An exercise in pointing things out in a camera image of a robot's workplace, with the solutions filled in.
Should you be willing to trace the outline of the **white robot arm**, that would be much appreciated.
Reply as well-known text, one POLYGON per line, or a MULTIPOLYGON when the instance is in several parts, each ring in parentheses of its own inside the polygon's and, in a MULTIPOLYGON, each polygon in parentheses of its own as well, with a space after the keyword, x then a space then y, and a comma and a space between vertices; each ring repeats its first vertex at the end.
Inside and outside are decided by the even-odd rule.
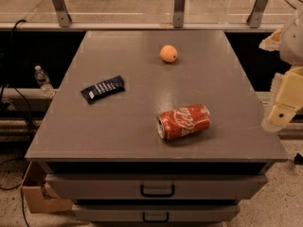
POLYGON ((303 108, 303 8, 299 7, 284 27, 263 40, 259 47, 277 50, 280 59, 291 65, 284 75, 275 73, 261 123, 266 131, 278 132, 303 108))

